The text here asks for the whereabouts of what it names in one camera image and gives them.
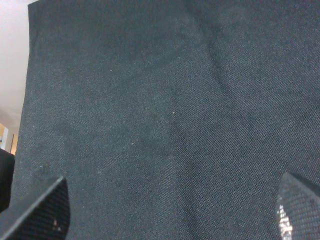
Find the dark gray fabric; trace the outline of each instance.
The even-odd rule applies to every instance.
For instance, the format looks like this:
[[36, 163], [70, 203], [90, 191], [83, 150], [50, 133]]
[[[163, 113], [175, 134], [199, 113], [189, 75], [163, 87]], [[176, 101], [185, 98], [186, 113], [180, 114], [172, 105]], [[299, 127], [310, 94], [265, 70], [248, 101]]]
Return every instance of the dark gray fabric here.
[[282, 174], [320, 183], [319, 4], [31, 4], [13, 202], [63, 175], [70, 240], [280, 238]]

